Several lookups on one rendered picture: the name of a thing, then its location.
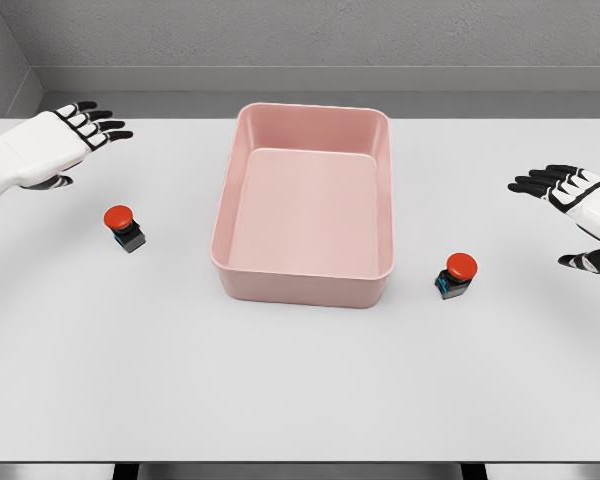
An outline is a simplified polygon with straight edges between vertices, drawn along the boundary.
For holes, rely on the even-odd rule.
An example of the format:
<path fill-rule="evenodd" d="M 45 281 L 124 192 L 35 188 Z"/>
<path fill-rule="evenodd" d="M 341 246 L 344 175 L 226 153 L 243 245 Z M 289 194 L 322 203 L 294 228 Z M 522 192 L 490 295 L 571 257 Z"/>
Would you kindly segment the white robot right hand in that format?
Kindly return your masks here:
<path fill-rule="evenodd" d="M 550 203 L 576 226 L 600 241 L 600 176 L 570 165 L 548 165 L 517 176 L 507 185 L 514 193 L 527 194 Z M 562 266 L 600 275 L 600 249 L 566 254 Z"/>

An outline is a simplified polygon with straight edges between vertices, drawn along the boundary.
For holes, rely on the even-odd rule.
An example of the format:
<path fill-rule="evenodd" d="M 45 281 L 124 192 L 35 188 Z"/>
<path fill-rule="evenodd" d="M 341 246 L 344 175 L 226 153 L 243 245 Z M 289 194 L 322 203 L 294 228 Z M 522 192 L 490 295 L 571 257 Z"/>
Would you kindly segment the red button industrial switch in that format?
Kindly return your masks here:
<path fill-rule="evenodd" d="M 116 242 L 132 253 L 146 243 L 146 236 L 135 221 L 132 210 L 125 205 L 110 207 L 104 214 L 104 224 L 111 230 Z"/>
<path fill-rule="evenodd" d="M 477 261 L 473 256 L 456 252 L 446 260 L 446 267 L 434 280 L 443 300 L 462 295 L 469 287 L 478 271 Z"/>

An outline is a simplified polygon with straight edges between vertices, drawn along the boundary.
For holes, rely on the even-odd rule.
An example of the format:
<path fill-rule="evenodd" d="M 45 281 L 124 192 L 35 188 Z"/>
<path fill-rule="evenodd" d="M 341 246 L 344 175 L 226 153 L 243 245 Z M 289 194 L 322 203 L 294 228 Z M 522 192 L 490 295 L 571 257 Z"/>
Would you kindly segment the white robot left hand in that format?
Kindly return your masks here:
<path fill-rule="evenodd" d="M 94 101 L 80 101 L 37 114 L 0 135 L 0 144 L 19 158 L 17 187 L 50 190 L 72 184 L 64 172 L 89 154 L 132 136 L 111 111 L 100 110 Z"/>

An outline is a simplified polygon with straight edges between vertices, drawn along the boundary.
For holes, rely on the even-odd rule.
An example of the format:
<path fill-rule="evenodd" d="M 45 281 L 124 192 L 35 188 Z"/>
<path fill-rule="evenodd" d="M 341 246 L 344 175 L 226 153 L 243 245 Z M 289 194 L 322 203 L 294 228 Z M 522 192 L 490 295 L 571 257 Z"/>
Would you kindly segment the pink plastic basket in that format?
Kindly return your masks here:
<path fill-rule="evenodd" d="M 375 305 L 395 264 L 388 117 L 368 108 L 244 107 L 210 255 L 235 299 Z"/>

